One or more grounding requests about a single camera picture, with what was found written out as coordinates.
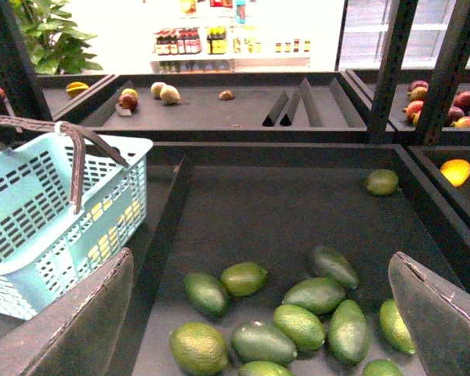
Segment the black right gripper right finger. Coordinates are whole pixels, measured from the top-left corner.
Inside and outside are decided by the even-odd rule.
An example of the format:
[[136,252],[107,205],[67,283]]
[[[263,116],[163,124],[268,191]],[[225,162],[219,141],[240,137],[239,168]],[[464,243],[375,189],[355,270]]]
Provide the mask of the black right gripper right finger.
[[427,375],[470,375],[470,294],[397,252],[389,283]]

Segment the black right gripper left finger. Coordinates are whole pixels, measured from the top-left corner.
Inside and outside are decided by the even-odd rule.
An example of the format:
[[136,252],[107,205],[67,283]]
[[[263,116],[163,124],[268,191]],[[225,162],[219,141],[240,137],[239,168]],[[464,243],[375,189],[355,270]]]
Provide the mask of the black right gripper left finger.
[[104,375],[133,284],[123,248],[65,295],[0,338],[0,375]]

